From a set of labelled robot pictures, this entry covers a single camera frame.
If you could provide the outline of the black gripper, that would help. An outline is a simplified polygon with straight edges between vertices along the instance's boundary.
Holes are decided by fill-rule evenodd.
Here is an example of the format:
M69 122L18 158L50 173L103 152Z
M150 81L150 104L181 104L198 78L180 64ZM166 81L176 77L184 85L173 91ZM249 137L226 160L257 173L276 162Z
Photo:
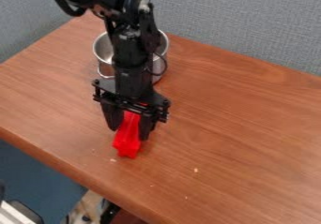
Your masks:
M157 122L166 123L172 101L162 96L152 84L152 74L142 68L115 70L115 79L95 79L93 99L101 103L109 128L115 131L123 122L125 112L141 116L139 139L146 141Z

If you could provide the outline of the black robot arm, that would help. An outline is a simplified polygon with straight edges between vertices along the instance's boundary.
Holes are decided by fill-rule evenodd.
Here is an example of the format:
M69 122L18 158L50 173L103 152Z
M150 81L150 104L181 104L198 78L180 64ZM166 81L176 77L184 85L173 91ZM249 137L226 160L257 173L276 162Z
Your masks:
M169 120L170 100L153 87L153 70L161 56L161 30L152 0L55 0L73 17L91 12L103 20L113 47L114 77L95 80L94 100L101 103L111 130L118 130L125 113L139 116L138 139L145 141L160 122Z

